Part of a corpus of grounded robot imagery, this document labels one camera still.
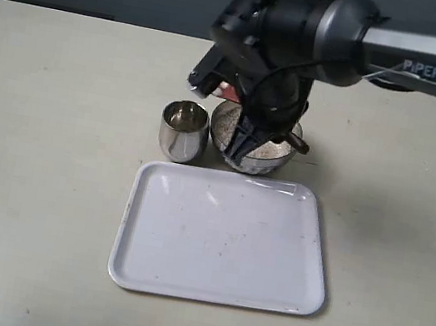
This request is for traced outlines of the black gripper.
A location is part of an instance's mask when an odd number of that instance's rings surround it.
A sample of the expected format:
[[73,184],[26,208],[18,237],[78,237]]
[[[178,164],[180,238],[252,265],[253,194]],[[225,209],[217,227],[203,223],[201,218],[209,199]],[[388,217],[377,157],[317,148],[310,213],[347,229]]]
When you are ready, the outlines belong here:
[[308,109],[324,58],[315,53],[321,18],[335,0],[232,0],[211,26],[214,45],[187,77],[204,99],[222,82],[235,88],[242,116],[223,156],[232,164],[293,131]]

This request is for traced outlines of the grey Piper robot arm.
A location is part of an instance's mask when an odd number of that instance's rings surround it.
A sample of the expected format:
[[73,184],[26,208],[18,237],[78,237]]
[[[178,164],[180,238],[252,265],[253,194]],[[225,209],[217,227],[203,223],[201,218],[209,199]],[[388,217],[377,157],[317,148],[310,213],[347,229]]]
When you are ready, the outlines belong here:
[[235,89],[242,110],[224,151],[235,165],[268,141],[309,150],[293,129],[317,81],[436,97],[436,23],[386,17],[373,0],[232,0],[210,32],[188,79],[199,96]]

